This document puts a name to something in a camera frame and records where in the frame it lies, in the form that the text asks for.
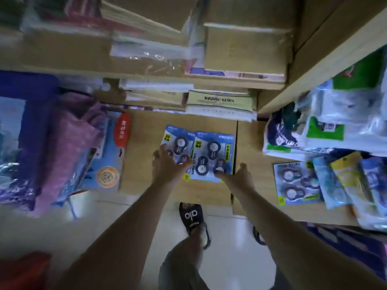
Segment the blue correction tape pack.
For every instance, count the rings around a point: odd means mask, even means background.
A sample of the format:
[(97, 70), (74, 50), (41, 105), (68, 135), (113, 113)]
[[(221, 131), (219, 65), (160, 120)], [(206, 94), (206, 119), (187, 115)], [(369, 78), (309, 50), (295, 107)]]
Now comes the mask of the blue correction tape pack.
[(280, 206), (323, 201), (312, 161), (274, 164), (273, 168)]
[(233, 174), (234, 171), (235, 135), (205, 131), (196, 131), (194, 135), (193, 165), (186, 171), (183, 180), (222, 183), (217, 173)]
[[(186, 161), (188, 157), (192, 159), (194, 141), (195, 134), (193, 131), (168, 125), (166, 126), (161, 145), (164, 143), (167, 145), (169, 155), (174, 158), (175, 163), (179, 164), (180, 162)], [(190, 180), (192, 168), (193, 166), (190, 170), (187, 170), (183, 176), (183, 180)]]

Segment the person's left forearm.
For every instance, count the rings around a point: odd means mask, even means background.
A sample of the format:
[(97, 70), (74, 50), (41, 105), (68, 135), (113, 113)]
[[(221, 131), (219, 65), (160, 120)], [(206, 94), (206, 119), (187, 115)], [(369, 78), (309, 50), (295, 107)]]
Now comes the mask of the person's left forearm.
[(53, 290), (137, 290), (162, 210), (177, 181), (154, 180), (81, 254)]

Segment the stack of brown paper packs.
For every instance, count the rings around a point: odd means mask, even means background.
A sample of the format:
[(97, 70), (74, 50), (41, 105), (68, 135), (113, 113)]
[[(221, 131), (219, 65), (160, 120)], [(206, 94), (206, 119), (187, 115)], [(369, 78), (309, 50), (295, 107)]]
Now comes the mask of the stack of brown paper packs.
[(284, 83), (296, 17), (297, 0), (208, 0), (204, 53), (185, 74)]

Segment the pile of clear green-label bags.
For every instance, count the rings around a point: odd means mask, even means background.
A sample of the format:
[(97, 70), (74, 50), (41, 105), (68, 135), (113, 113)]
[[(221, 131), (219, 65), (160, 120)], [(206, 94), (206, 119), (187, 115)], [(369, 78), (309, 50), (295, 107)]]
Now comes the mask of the pile of clear green-label bags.
[(387, 157), (387, 45), (273, 112), (263, 153), (305, 161), (361, 151)]

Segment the red pencil case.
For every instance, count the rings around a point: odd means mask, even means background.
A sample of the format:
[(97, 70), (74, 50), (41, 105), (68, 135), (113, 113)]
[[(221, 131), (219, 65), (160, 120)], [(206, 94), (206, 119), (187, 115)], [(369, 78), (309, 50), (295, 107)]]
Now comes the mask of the red pencil case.
[(117, 147), (126, 148), (130, 136), (131, 118), (127, 112), (118, 117), (114, 125), (113, 139)]

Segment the white booklet pack, green label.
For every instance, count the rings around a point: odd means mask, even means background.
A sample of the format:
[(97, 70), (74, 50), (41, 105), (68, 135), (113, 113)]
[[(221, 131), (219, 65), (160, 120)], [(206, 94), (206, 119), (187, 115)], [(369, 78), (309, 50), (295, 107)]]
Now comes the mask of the white booklet pack, green label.
[(190, 91), (186, 114), (251, 122), (257, 119), (257, 97)]

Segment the light blue stationery packet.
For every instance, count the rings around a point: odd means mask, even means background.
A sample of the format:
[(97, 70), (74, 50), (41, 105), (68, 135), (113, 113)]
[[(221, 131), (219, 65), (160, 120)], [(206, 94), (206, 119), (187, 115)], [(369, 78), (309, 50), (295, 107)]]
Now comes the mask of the light blue stationery packet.
[(353, 204), (331, 167), (331, 162), (337, 159), (339, 157), (334, 155), (323, 155), (312, 158), (322, 198), (326, 208), (329, 210)]

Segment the red plastic stool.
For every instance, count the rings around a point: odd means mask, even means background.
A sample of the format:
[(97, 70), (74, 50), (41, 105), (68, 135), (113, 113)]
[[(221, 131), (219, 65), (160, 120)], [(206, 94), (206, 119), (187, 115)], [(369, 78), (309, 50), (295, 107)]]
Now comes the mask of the red plastic stool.
[(0, 259), (0, 290), (45, 290), (50, 262), (51, 254), (40, 251)]

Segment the blue package with round sticker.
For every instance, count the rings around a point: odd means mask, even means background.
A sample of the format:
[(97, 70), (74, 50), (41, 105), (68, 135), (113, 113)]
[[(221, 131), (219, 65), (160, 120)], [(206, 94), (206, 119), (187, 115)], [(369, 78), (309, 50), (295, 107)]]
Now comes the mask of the blue package with round sticker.
[(114, 125), (122, 112), (108, 111), (105, 119), (103, 139), (80, 184), (81, 191), (99, 190), (117, 193), (122, 174), (125, 148), (117, 147), (113, 135)]

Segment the blue and white stationery packet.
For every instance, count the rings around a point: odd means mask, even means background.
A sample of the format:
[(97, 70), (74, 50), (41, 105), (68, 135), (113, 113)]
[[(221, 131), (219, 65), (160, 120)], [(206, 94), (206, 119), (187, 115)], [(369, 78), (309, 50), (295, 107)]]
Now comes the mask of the blue and white stationery packet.
[(387, 159), (378, 156), (361, 159), (356, 185), (359, 196), (353, 200), (361, 227), (387, 234)]

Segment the person's right forearm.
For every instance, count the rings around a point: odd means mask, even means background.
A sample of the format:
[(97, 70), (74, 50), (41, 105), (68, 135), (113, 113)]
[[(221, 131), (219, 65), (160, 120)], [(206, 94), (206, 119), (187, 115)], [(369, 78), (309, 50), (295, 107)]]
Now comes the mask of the person's right forearm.
[(253, 188), (227, 187), (294, 290), (387, 290), (387, 283), (374, 273), (311, 234)]

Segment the person's left hand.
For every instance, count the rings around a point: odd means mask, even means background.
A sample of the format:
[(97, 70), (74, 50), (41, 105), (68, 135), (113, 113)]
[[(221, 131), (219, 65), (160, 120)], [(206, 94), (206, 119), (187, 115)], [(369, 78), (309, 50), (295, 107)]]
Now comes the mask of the person's left hand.
[(180, 172), (178, 164), (169, 155), (167, 145), (162, 144), (153, 154), (152, 161), (152, 185), (157, 187), (173, 188), (183, 179), (186, 172)]

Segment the stack of clear-wrapped notebooks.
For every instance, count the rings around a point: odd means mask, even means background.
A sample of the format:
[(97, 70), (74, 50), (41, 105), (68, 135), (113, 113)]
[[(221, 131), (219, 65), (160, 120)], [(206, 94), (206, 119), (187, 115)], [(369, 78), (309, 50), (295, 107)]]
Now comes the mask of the stack of clear-wrapped notebooks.
[(202, 0), (1, 0), (26, 34), (26, 68), (58, 75), (173, 78), (204, 54)]

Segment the black slipper with white print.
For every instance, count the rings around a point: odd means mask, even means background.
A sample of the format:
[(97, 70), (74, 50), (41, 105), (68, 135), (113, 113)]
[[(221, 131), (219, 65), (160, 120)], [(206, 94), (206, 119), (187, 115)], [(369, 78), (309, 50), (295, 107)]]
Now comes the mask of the black slipper with white print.
[(253, 237), (256, 240), (256, 242), (262, 246), (267, 246), (266, 242), (264, 241), (263, 237), (260, 235), (260, 233), (257, 231), (256, 227), (253, 226)]
[(202, 227), (201, 246), (204, 250), (207, 250), (211, 245), (211, 235), (204, 220), (202, 206), (200, 204), (180, 202), (179, 214), (188, 236), (191, 236), (197, 227)]

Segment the yellow stationery packet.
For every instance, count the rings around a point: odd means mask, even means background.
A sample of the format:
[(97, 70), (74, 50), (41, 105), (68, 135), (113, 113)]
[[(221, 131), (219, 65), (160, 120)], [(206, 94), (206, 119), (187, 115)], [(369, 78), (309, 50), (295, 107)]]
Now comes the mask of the yellow stationery packet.
[(355, 151), (332, 161), (330, 166), (352, 204), (361, 211), (374, 212), (376, 205), (360, 165), (362, 159), (361, 153)]

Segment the purple patterned carton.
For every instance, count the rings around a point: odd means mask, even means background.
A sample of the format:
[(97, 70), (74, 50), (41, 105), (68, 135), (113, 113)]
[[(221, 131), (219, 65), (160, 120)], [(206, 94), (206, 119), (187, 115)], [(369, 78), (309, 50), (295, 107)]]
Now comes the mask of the purple patterned carton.
[(354, 226), (300, 222), (309, 232), (387, 282), (387, 234)]

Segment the person's right hand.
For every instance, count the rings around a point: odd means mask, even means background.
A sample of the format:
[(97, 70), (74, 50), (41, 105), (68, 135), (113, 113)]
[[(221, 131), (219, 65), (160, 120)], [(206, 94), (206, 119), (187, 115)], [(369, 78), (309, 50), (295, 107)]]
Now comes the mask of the person's right hand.
[[(220, 170), (216, 170), (216, 174), (225, 174)], [(238, 171), (234, 174), (236, 175), (236, 180), (232, 182), (224, 182), (232, 194), (255, 192), (254, 181), (251, 173), (248, 170), (246, 163), (240, 163)]]

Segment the dark blue bag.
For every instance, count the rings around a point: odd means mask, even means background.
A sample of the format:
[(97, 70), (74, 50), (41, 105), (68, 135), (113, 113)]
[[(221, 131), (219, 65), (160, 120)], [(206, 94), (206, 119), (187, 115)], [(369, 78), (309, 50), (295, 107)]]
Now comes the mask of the dark blue bag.
[(0, 132), (25, 153), (44, 153), (59, 79), (53, 75), (0, 71)]

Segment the pile of pink purple bags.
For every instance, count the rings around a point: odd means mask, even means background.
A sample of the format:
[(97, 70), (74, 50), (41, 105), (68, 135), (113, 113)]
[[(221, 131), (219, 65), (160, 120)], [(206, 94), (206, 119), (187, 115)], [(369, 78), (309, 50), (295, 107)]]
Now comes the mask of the pile of pink purple bags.
[(48, 102), (0, 103), (0, 205), (39, 217), (66, 199), (76, 167), (102, 141), (98, 99), (68, 92)]

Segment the wooden side shelf unit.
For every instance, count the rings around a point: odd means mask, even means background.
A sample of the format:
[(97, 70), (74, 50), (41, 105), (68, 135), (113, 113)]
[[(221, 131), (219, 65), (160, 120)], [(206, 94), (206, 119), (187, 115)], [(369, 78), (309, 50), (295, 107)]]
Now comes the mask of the wooden side shelf unit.
[[(282, 91), (263, 91), (259, 115), (269, 115), (301, 93), (327, 81), (387, 44), (387, 0), (344, 0), (335, 9), (324, 0), (305, 6), (300, 31), (315, 29), (296, 51)], [(279, 206), (273, 165), (284, 162), (262, 153), (263, 122), (238, 122), (236, 165), (248, 165), (258, 192), (296, 221), (359, 227), (351, 209), (326, 209), (322, 203)]]

